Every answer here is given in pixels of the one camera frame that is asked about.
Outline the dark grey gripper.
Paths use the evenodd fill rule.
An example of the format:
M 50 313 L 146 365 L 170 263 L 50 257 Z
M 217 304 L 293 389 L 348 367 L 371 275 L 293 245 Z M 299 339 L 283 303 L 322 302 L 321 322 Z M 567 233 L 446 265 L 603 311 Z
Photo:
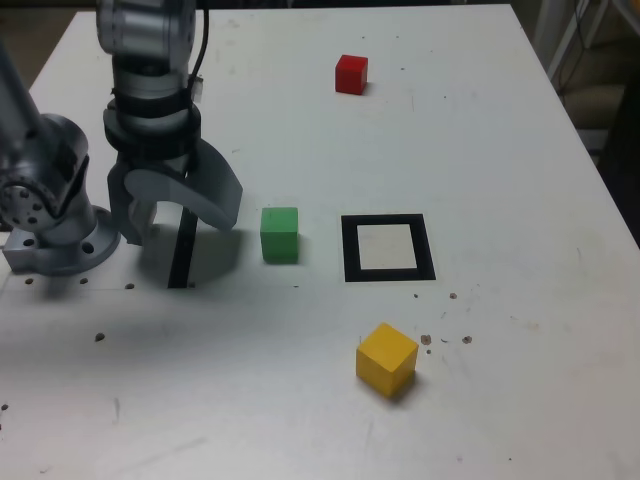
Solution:
M 158 202 L 181 205 L 220 231 L 235 226 L 243 187 L 207 142 L 119 144 L 115 150 L 107 177 L 110 210 L 128 244 L 144 244 Z

